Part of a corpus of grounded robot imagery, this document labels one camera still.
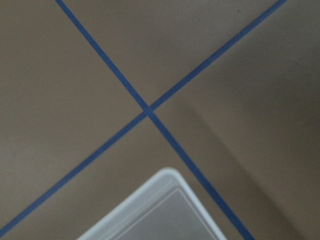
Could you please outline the clear plastic box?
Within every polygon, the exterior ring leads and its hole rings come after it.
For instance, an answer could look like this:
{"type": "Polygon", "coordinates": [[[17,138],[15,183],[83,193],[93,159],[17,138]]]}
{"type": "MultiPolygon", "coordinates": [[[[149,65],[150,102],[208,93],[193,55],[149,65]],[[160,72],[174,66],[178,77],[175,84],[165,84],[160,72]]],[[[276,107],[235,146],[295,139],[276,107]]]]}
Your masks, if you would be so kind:
{"type": "Polygon", "coordinates": [[[224,240],[183,176],[172,167],[155,173],[82,234],[81,240],[224,240]]]}

